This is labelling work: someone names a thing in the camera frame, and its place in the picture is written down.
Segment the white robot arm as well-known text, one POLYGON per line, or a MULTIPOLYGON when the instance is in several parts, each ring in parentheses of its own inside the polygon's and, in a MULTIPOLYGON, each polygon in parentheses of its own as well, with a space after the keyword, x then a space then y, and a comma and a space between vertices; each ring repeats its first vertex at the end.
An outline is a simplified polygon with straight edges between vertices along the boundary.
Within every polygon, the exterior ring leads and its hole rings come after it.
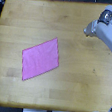
POLYGON ((112 52, 112 5, 107 5, 98 20, 93 20, 83 30, 86 36, 101 39, 112 52))

